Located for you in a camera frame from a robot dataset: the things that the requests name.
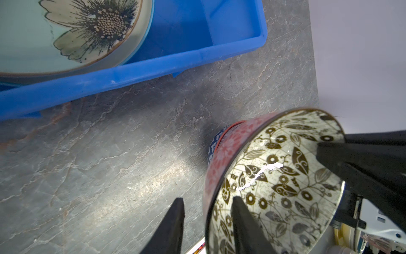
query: ceramic plate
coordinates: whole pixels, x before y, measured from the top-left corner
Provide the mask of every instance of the ceramic plate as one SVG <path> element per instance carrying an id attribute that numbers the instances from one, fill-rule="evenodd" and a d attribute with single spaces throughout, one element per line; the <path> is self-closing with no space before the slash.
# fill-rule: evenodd
<path id="1" fill-rule="evenodd" d="M 143 42 L 153 0 L 7 0 L 0 12 L 13 20 L 0 25 L 0 76 L 30 83 L 121 64 Z"/>
<path id="2" fill-rule="evenodd" d="M 230 212 L 235 196 L 244 200 L 277 253 L 310 251 L 343 190 L 341 179 L 316 160 L 319 142 L 344 142 L 344 134 L 333 117 L 315 109 L 279 114 L 247 141 L 212 199 L 209 253 L 235 253 Z"/>

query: white wall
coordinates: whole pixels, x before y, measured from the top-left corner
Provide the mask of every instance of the white wall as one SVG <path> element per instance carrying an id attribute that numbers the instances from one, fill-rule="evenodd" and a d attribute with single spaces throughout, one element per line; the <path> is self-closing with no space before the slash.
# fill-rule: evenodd
<path id="1" fill-rule="evenodd" d="M 320 108 L 345 133 L 406 129 L 406 0 L 309 0 Z"/>

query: bowl rim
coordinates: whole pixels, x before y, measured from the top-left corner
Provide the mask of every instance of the bowl rim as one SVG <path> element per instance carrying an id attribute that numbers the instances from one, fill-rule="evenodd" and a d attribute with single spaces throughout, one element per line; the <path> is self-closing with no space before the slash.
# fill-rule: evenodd
<path id="1" fill-rule="evenodd" d="M 220 145 L 220 141 L 224 138 L 224 136 L 227 134 L 227 132 L 228 132 L 231 128 L 233 128 L 234 126 L 239 125 L 239 124 L 243 124 L 243 123 L 245 123 L 245 122 L 246 122 L 246 120 L 241 120 L 241 121 L 238 121 L 238 122 L 235 122 L 235 123 L 229 125 L 229 126 L 227 127 L 227 129 L 225 129 L 225 130 L 223 131 L 223 133 L 221 134 L 221 136 L 218 138 L 218 141 L 217 141 L 216 147 L 214 148 L 213 154 L 217 151 L 218 146 Z"/>
<path id="2" fill-rule="evenodd" d="M 145 31 L 145 34 L 143 36 L 143 38 L 141 39 L 140 43 L 138 43 L 138 46 L 133 50 L 133 52 L 127 56 L 126 59 L 124 59 L 121 63 L 119 63 L 117 66 L 126 64 L 134 55 L 135 53 L 138 52 L 138 50 L 141 48 L 141 46 L 144 44 L 145 38 L 147 37 L 148 33 L 149 33 L 149 29 L 151 28 L 152 25 L 152 17 L 153 17 L 153 13 L 154 13 L 154 9 L 155 9 L 155 0 L 151 0 L 152 4 L 151 4 L 151 15 L 149 17 L 149 21 L 148 21 L 148 26 L 147 26 L 147 30 Z"/>
<path id="3" fill-rule="evenodd" d="M 218 193 L 220 192 L 220 189 L 221 189 L 221 185 L 222 185 L 222 181 L 221 181 L 221 180 L 224 179 L 224 177 L 226 176 L 226 174 L 227 174 L 227 172 L 229 171 L 229 168 L 230 168 L 231 165 L 233 164 L 234 160 L 235 160 L 236 157 L 240 154 L 240 152 L 244 149 L 244 147 L 245 147 L 249 142 L 251 142 L 252 139 L 255 138 L 255 137 L 256 137 L 266 126 L 268 126 L 270 123 L 276 121 L 277 119 L 283 117 L 284 115 L 287 115 L 287 114 L 290 114 L 290 113 L 293 113 L 293 112 L 297 112 L 297 111 L 301 111 L 301 110 L 315 110 L 315 111 L 321 111 L 321 112 L 323 112 L 323 113 L 325 113 L 325 114 L 327 114 L 327 115 L 333 117 L 334 120 L 336 121 L 336 123 L 338 124 L 338 126 L 340 127 L 340 129 L 343 130 L 343 127 L 342 127 L 342 126 L 340 125 L 340 123 L 335 119 L 334 116 L 332 116 L 330 113 L 328 113 L 328 112 L 326 112 L 326 111 L 324 111 L 324 110 L 322 110 L 322 109 L 317 109 L 317 108 L 313 108 L 313 107 L 300 107 L 300 108 L 293 108 L 293 109 L 285 110 L 285 111 L 282 111 L 281 113 L 279 113 L 279 114 L 277 114 L 277 115 L 271 117 L 270 119 L 266 120 L 265 122 L 263 122 L 263 123 L 244 141 L 244 143 L 238 148 L 238 150 L 232 155 L 232 157 L 231 157 L 229 163 L 228 163 L 227 166 L 226 166 L 226 169 L 225 169 L 224 172 L 221 174 L 220 180 L 219 180 L 219 182 L 217 183 L 216 188 L 215 188 L 215 190 L 214 190 L 214 192 L 213 192 L 213 195 L 212 195 L 211 200 L 210 200 L 210 205 L 209 205 L 209 208 L 208 208 L 208 211 L 207 211 L 206 222 L 205 222 L 205 244 L 206 244 L 206 252 L 207 252 L 207 254 L 210 254 L 210 247 L 209 247 L 209 227 L 210 227 L 210 221 L 211 221 L 211 218 L 212 218 L 212 212 L 213 212 L 214 203 L 216 202 Z M 339 205 L 339 203 L 340 203 L 340 201 L 341 201 L 341 198 L 342 198 L 342 195 L 343 195 L 343 191 L 344 191 L 344 186 L 345 186 L 345 181 L 343 180 L 343 181 L 342 181 L 342 184 L 341 184 L 341 193 L 340 193 L 340 196 L 339 196 L 337 205 L 336 205 L 336 207 L 335 207 L 335 211 L 337 210 L 337 207 L 338 207 L 338 205 Z M 316 242 L 313 244 L 313 246 L 311 247 L 311 249 L 313 249 L 313 247 L 316 245 L 316 243 L 319 241 L 319 239 L 320 239 L 320 238 L 318 238 L 318 239 L 316 240 Z"/>

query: flower painted plate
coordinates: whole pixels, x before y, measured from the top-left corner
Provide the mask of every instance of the flower painted plate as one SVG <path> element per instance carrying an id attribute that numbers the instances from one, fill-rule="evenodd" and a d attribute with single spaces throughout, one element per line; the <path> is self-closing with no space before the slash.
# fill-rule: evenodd
<path id="1" fill-rule="evenodd" d="M 0 76 L 31 83 L 117 66 L 144 41 L 152 13 L 153 0 L 5 0 Z"/>
<path id="2" fill-rule="evenodd" d="M 236 131 L 219 147 L 213 166 L 239 135 Z M 277 253 L 308 253 L 329 225 L 343 191 L 343 181 L 316 160 L 320 142 L 343 143 L 344 134 L 331 115 L 318 109 L 284 112 L 254 131 L 235 152 L 211 199 L 207 252 L 235 253 L 231 205 L 240 196 Z"/>

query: bowl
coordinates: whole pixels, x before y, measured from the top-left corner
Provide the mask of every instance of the bowl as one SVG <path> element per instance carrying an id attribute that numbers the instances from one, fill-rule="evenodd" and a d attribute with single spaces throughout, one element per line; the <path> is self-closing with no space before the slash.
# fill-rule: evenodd
<path id="1" fill-rule="evenodd" d="M 270 113 L 239 125 L 206 174 L 207 251 L 235 253 L 233 197 L 240 196 L 277 253 L 308 253 L 329 225 L 343 181 L 316 158 L 320 142 L 344 142 L 339 123 L 319 109 Z"/>
<path id="2" fill-rule="evenodd" d="M 217 151 L 219 145 L 227 139 L 231 133 L 238 128 L 241 124 L 245 123 L 246 121 L 238 121 L 236 123 L 230 124 L 223 129 L 221 129 L 213 138 L 210 146 L 209 152 L 207 153 L 207 163 L 210 165 L 210 162 L 213 159 L 214 153 Z"/>
<path id="3" fill-rule="evenodd" d="M 153 0 L 7 0 L 2 82 L 30 84 L 124 63 L 144 41 Z"/>

